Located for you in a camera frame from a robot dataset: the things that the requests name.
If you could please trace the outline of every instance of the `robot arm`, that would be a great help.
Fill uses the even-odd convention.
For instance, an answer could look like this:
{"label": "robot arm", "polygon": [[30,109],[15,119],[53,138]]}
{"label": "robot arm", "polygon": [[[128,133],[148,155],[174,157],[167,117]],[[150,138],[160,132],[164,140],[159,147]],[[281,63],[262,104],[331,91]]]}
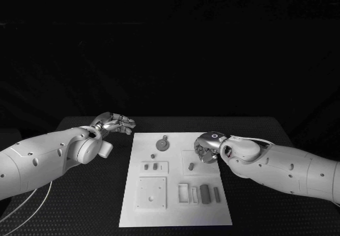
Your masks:
{"label": "robot arm", "polygon": [[340,203],[340,165],[293,147],[261,146],[251,139],[205,133],[195,142],[202,162],[223,159],[235,175],[270,188]]}
{"label": "robot arm", "polygon": [[131,133],[134,120],[104,113],[89,126],[25,139],[0,152],[0,200],[45,186],[97,154],[107,158],[112,145],[102,141],[110,132]]}

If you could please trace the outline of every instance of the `white board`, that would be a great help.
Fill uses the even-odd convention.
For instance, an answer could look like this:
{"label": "white board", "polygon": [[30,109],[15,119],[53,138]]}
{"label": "white board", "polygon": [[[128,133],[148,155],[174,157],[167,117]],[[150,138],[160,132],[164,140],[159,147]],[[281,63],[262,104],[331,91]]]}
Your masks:
{"label": "white board", "polygon": [[[209,225],[232,225],[229,208],[226,203],[225,191],[219,176],[218,163],[199,163],[199,157],[193,154],[193,143],[200,133],[136,133],[133,140],[133,150],[130,157],[130,166],[127,174],[127,184],[121,211],[120,227],[159,227],[159,226],[209,226]],[[170,148],[166,151],[159,151],[156,142],[167,136]],[[196,166],[189,173],[187,161],[197,161]],[[143,162],[167,162],[167,173],[150,174],[144,172]],[[160,183],[157,178],[166,178],[166,205],[163,207],[144,207],[143,210],[136,209],[141,202],[137,198],[141,196],[138,191],[140,178],[154,179],[156,184],[151,184],[150,189],[154,189],[153,197],[159,195],[157,188]],[[179,184],[187,184],[189,200],[187,204],[179,204]],[[200,185],[209,185],[210,199],[209,204],[202,204]],[[192,201],[192,187],[197,190],[197,204]],[[219,189],[221,203],[216,203],[213,188]]]}

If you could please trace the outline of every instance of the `table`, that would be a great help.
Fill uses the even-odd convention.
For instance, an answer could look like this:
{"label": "table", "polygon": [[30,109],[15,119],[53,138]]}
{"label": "table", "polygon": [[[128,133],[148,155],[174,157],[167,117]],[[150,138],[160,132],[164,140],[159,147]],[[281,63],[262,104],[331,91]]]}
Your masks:
{"label": "table", "polygon": [[[219,131],[255,137],[293,147],[284,129],[271,117],[131,117],[134,132]],[[63,118],[56,131],[89,125],[94,117]],[[340,215],[326,200],[284,194],[233,175],[219,160],[221,178],[233,226],[118,228],[128,174],[133,135],[112,133],[105,141],[114,150],[72,168],[52,184],[45,205],[13,236],[108,235],[340,235]],[[4,234],[27,219],[39,207],[48,186],[0,227]],[[7,215],[29,193],[15,196]]]}

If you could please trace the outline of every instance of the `dark fabric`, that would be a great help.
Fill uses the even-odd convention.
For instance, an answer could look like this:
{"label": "dark fabric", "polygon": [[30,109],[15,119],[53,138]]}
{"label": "dark fabric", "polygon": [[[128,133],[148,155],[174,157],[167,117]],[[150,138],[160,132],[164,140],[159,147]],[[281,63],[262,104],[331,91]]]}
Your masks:
{"label": "dark fabric", "polygon": [[[270,117],[131,117],[134,132],[208,132],[264,138],[293,146],[278,121]],[[94,117],[66,117],[58,131],[88,125]],[[108,235],[339,235],[340,215],[329,201],[284,194],[233,175],[219,160],[221,178],[233,226],[118,228],[128,174],[133,135],[111,134],[114,145],[107,159],[97,157],[72,168],[52,184],[48,201],[36,216],[13,236]],[[7,220],[0,233],[9,232],[36,210],[48,185]],[[26,199],[13,197],[4,215]]]}

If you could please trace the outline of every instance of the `black background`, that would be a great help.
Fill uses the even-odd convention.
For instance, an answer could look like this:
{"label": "black background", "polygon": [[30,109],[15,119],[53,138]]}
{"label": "black background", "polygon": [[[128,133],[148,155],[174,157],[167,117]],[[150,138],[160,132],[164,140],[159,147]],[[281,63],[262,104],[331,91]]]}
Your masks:
{"label": "black background", "polygon": [[20,5],[0,13],[0,126],[23,138],[105,111],[272,116],[295,147],[337,159],[339,1]]}

